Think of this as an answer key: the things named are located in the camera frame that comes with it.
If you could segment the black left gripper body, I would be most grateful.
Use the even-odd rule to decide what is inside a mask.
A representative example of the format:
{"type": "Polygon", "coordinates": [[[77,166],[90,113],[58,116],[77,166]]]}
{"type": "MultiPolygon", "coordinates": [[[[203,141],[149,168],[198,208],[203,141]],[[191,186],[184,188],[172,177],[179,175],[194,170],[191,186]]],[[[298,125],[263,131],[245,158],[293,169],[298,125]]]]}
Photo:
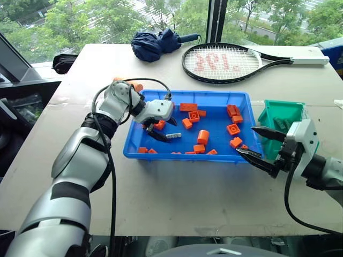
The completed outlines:
{"type": "Polygon", "coordinates": [[[150,117],[143,121],[142,126],[145,131],[151,132],[151,131],[154,131],[155,125],[158,123],[159,123],[158,119],[150,117]]]}

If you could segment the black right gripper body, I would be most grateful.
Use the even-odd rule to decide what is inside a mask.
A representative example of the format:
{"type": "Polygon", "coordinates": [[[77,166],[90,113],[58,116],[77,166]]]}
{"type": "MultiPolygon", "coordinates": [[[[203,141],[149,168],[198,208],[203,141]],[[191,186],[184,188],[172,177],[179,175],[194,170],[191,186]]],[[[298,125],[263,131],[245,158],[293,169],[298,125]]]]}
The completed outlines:
{"type": "Polygon", "coordinates": [[[303,145],[293,139],[285,139],[273,163],[270,176],[275,178],[279,171],[294,172],[303,154],[303,145]]]}

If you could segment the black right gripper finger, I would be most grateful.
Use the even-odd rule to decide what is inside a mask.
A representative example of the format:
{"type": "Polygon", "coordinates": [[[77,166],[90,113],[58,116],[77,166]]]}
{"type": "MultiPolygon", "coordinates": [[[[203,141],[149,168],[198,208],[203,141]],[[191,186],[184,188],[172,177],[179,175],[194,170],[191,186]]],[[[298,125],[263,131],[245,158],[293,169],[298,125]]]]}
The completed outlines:
{"type": "Polygon", "coordinates": [[[267,138],[270,140],[276,140],[278,142],[284,142],[287,134],[273,130],[271,128],[262,126],[252,126],[251,129],[253,131],[255,131],[256,133],[258,133],[260,136],[262,136],[263,138],[267,138]]]}
{"type": "Polygon", "coordinates": [[[267,172],[271,177],[278,175],[279,169],[276,166],[264,159],[260,153],[254,152],[247,148],[236,148],[236,151],[251,165],[267,172]]]}

